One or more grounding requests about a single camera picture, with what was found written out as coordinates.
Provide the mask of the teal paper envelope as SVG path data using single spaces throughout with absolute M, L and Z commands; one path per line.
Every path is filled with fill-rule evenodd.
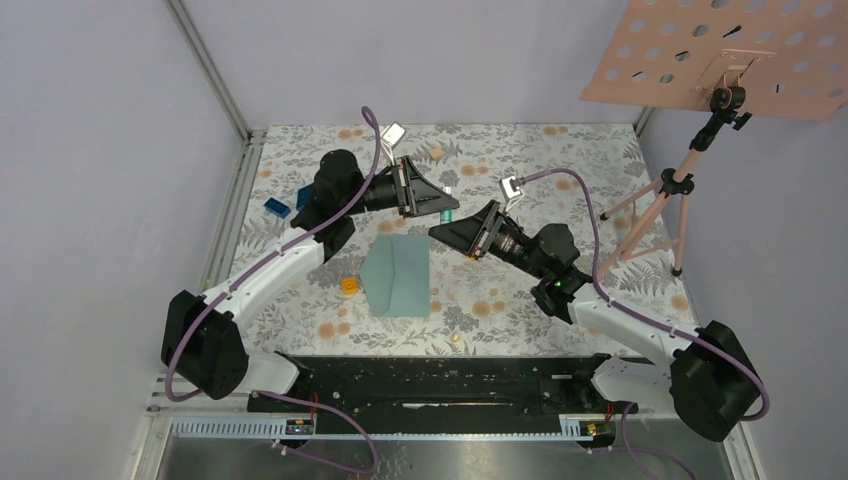
M 378 235 L 360 270 L 374 317 L 428 317 L 430 242 L 423 235 Z

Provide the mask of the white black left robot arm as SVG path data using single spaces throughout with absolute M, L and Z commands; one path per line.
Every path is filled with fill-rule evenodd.
M 273 247 L 241 272 L 202 294 L 170 301 L 161 360 L 168 400 L 199 394 L 220 400 L 238 390 L 270 391 L 288 411 L 309 401 L 310 385 L 281 354 L 247 349 L 250 324 L 281 291 L 331 259 L 353 236 L 353 216 L 394 209 L 416 218 L 456 209 L 451 194 L 429 182 L 404 156 L 385 168 L 360 170 L 348 150 L 325 154 L 304 206 Z

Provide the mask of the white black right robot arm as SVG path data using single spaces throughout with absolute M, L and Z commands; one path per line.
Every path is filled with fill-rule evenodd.
M 552 223 L 528 236 L 489 202 L 470 217 L 434 226 L 429 236 L 472 259 L 492 255 L 538 279 L 531 294 L 548 316 L 603 332 L 668 373 L 656 386 L 692 431 L 723 441 L 764 396 L 756 369 L 733 330 L 718 321 L 686 327 L 656 321 L 601 293 L 580 271 L 580 256 L 568 226 Z

